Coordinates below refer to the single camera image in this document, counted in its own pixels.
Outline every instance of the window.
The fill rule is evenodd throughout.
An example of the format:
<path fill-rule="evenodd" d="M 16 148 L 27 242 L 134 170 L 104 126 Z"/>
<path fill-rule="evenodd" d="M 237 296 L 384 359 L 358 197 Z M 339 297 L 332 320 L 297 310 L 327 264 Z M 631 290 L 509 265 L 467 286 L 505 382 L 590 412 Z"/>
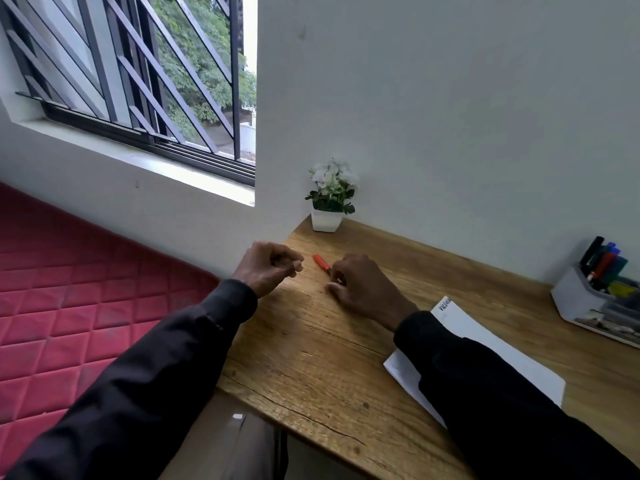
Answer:
<path fill-rule="evenodd" d="M 50 119 L 253 185 L 246 4 L 243 20 L 243 0 L 0 0 L 0 22 Z"/>

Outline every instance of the pen holder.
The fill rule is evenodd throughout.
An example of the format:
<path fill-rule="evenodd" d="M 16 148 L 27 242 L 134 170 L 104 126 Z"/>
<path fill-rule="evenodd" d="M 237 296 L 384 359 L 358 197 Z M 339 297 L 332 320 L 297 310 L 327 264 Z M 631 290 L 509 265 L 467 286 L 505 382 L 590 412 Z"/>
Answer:
<path fill-rule="evenodd" d="M 551 297 L 567 322 L 640 349 L 640 314 L 591 288 L 578 264 L 567 270 Z"/>

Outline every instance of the wooden desk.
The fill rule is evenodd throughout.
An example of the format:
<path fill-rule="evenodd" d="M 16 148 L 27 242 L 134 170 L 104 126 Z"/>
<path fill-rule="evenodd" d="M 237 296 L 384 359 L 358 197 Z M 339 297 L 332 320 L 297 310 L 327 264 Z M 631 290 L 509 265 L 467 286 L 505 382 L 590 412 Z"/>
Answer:
<path fill-rule="evenodd" d="M 563 409 L 640 464 L 640 351 L 564 322 L 549 286 L 354 221 L 335 234 L 307 219 L 287 244 L 305 270 L 260 302 L 218 386 L 372 476 L 472 477 L 442 428 L 384 370 L 392 334 L 343 312 L 311 255 L 363 252 L 430 310 L 448 295 L 489 330 L 562 376 Z"/>

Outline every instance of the paper sheet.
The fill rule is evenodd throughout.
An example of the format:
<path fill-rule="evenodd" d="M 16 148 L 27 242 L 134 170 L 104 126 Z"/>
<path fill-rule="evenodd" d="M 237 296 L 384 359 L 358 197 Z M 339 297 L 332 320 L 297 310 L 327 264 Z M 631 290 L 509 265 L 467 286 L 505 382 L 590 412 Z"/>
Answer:
<path fill-rule="evenodd" d="M 432 309 L 431 313 L 450 332 L 459 337 L 480 342 L 500 355 L 505 361 L 528 379 L 540 391 L 546 394 L 558 406 L 562 405 L 564 395 L 564 379 L 532 358 L 524 355 L 505 341 L 499 339 L 467 315 L 459 306 L 446 296 Z M 385 361 L 385 368 L 407 393 L 426 409 L 446 428 L 442 417 L 427 401 L 418 389 L 420 373 L 400 350 L 396 350 Z"/>

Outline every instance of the black long-sleeve shirt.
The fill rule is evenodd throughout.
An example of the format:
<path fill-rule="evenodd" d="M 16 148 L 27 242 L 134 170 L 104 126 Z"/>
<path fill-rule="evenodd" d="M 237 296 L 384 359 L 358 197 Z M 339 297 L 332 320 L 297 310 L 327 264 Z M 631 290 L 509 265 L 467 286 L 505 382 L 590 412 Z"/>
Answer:
<path fill-rule="evenodd" d="M 200 305 L 162 320 L 34 441 L 6 480 L 157 478 L 256 307 L 249 287 L 228 280 Z M 430 313 L 408 317 L 394 339 L 479 478 L 640 479 L 631 461 L 498 355 Z"/>

